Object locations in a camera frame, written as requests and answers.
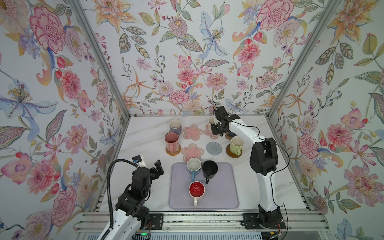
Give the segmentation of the round woven cork coaster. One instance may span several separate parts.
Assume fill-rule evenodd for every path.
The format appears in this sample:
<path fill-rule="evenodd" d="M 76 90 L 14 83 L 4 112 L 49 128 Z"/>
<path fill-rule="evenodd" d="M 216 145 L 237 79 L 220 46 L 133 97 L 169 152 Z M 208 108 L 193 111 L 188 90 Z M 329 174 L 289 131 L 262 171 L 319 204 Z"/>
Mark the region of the round woven cork coaster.
<path fill-rule="evenodd" d="M 166 150 L 166 153 L 167 153 L 168 155 L 170 155 L 170 156 L 176 156 L 176 155 L 178 155 L 178 154 L 182 151 L 182 147 L 179 146 L 178 149 L 177 149 L 175 152 L 170 152 L 169 149 L 168 149 L 167 147 L 165 148 L 165 150 Z"/>

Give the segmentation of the brown paw print coaster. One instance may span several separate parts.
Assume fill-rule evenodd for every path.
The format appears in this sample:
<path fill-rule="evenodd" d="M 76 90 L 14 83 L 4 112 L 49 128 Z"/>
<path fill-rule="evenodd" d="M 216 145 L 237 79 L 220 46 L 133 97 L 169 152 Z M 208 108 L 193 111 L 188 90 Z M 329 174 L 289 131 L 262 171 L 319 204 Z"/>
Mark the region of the brown paw print coaster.
<path fill-rule="evenodd" d="M 231 140 L 233 136 L 230 133 L 225 134 L 226 139 Z"/>

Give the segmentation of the black mug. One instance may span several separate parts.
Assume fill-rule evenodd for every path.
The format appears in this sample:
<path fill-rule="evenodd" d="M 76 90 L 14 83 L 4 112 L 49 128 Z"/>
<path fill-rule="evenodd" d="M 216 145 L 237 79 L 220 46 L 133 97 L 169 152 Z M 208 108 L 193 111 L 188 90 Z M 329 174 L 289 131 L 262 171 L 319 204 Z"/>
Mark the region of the black mug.
<path fill-rule="evenodd" d="M 207 185 L 210 179 L 213 179 L 218 172 L 218 165 L 214 161 L 205 161 L 202 165 L 203 176 L 206 179 L 205 184 Z"/>

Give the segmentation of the pink flower coaster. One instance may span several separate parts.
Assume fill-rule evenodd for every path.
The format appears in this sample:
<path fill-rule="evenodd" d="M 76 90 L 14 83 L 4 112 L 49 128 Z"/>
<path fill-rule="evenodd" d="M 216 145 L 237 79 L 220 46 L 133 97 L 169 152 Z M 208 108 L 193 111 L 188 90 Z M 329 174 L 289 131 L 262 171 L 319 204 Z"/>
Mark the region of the pink flower coaster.
<path fill-rule="evenodd" d="M 199 148 L 196 144 L 190 144 L 187 147 L 182 148 L 181 153 L 183 155 L 183 161 L 187 163 L 192 158 L 197 158 L 200 161 L 205 151 Z"/>
<path fill-rule="evenodd" d="M 197 125 L 191 125 L 183 128 L 183 138 L 186 140 L 198 141 L 203 132 L 204 131 Z"/>
<path fill-rule="evenodd" d="M 211 124 L 206 124 L 206 127 L 204 129 L 204 135 L 209 136 L 213 140 L 216 140 L 220 137 L 220 135 L 214 135 L 212 133 Z"/>

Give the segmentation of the round blue woven coaster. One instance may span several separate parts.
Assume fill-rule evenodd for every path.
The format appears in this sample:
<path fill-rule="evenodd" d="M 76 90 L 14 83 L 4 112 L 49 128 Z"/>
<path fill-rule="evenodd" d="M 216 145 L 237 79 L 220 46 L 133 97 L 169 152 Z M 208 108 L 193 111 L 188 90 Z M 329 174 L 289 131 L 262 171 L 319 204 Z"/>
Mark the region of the round blue woven coaster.
<path fill-rule="evenodd" d="M 210 155 L 219 155 L 223 148 L 222 146 L 217 142 L 209 142 L 206 145 L 206 150 Z"/>

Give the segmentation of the white mug green handle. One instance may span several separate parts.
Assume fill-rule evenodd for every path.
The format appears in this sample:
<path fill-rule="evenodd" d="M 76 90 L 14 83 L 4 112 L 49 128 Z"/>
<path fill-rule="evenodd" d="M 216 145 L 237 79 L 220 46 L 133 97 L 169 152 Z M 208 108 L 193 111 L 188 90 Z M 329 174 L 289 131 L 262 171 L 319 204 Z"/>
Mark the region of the white mug green handle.
<path fill-rule="evenodd" d="M 245 142 L 240 137 L 233 137 L 230 143 L 230 152 L 236 156 L 240 156 L 242 154 L 244 144 Z"/>

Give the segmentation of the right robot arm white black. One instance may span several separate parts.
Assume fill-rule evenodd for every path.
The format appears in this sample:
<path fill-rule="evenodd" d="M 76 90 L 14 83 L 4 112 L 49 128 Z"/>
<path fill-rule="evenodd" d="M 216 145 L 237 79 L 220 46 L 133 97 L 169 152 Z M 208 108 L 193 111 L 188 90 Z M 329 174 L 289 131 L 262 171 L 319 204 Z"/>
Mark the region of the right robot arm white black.
<path fill-rule="evenodd" d="M 214 107 L 214 123 L 211 124 L 213 135 L 233 133 L 250 146 L 250 167 L 257 174 L 260 190 L 261 210 L 275 211 L 278 205 L 275 200 L 275 176 L 277 170 L 278 151 L 276 141 L 260 135 L 257 127 L 248 126 L 236 114 L 229 114 L 225 107 Z"/>

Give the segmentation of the round wooden coaster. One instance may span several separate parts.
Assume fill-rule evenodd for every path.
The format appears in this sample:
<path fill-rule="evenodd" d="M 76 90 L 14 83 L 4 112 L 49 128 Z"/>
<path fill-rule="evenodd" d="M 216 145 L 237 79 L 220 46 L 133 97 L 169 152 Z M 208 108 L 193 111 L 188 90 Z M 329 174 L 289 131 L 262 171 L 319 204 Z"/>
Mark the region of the round wooden coaster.
<path fill-rule="evenodd" d="M 227 147 L 226 147 L 226 153 L 227 153 L 227 155 L 229 156 L 229 157 L 231 157 L 231 158 L 239 158 L 239 157 L 241 157 L 242 156 L 242 154 L 243 154 L 243 150 L 241 150 L 241 153 L 240 153 L 240 155 L 236 155 L 236 154 L 233 154 L 231 151 L 230 151 L 230 145 L 227 145 Z"/>

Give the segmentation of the white mug grey handle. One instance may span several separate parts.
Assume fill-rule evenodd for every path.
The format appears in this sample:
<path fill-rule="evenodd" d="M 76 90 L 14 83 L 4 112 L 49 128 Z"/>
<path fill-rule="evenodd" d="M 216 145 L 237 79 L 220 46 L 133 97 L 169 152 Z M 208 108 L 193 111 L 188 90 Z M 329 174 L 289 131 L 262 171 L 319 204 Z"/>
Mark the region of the white mug grey handle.
<path fill-rule="evenodd" d="M 169 124 L 169 132 L 180 135 L 182 133 L 182 122 L 180 120 L 172 120 Z"/>

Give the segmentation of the red interior white mug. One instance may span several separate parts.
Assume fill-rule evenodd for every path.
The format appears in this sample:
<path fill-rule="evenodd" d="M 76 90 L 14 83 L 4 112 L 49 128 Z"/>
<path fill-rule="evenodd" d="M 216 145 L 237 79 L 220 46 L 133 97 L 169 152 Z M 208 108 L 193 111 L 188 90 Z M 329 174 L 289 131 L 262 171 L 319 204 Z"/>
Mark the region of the red interior white mug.
<path fill-rule="evenodd" d="M 192 182 L 189 186 L 189 195 L 193 201 L 193 206 L 197 207 L 204 198 L 206 189 L 203 183 L 199 181 Z"/>

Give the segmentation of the cream mug pink handle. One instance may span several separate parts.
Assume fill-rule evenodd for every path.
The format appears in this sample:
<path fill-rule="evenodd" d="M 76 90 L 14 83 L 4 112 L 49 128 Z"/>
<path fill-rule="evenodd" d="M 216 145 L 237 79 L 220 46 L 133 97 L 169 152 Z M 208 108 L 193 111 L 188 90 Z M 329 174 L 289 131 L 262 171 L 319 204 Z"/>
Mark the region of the cream mug pink handle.
<path fill-rule="evenodd" d="M 215 117 L 211 117 L 211 118 L 209 118 L 209 124 L 210 124 L 210 125 L 216 125 L 216 124 L 217 124 L 217 120 L 216 120 L 216 118 L 215 118 Z"/>

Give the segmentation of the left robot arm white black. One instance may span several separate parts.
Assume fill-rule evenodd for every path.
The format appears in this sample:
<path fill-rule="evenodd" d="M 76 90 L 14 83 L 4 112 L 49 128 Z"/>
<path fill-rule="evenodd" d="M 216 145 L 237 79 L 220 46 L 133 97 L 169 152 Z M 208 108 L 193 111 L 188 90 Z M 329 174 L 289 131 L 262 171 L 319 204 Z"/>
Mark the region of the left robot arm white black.
<path fill-rule="evenodd" d="M 119 196 L 116 205 L 112 204 L 111 175 L 116 163 L 127 163 L 135 170 L 132 172 L 132 182 L 127 185 Z M 99 240 L 137 240 L 138 232 L 161 230 L 164 214 L 151 214 L 145 207 L 146 200 L 151 195 L 152 182 L 164 174 L 160 160 L 155 166 L 148 168 L 141 155 L 131 161 L 117 159 L 113 161 L 107 171 L 107 200 L 109 208 L 109 223 L 98 237 Z"/>

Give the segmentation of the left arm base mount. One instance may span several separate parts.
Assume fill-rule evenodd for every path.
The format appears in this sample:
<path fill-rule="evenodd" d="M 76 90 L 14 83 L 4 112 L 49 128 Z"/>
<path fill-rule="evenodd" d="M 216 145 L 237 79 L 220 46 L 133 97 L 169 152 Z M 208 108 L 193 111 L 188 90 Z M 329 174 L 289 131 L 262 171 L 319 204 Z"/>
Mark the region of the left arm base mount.
<path fill-rule="evenodd" d="M 164 214 L 153 214 L 147 207 L 142 207 L 136 214 L 136 219 L 141 223 L 139 230 L 162 230 Z"/>

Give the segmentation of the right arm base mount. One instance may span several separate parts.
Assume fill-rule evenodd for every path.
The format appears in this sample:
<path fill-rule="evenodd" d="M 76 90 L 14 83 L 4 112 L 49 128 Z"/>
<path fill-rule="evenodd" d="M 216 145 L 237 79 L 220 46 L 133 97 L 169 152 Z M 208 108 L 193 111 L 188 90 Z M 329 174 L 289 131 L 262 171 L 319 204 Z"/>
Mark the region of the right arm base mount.
<path fill-rule="evenodd" d="M 246 230 L 285 230 L 287 228 L 280 207 L 273 205 L 275 208 L 272 211 L 265 210 L 261 205 L 258 207 L 258 213 L 242 214 L 243 220 L 240 223 Z"/>

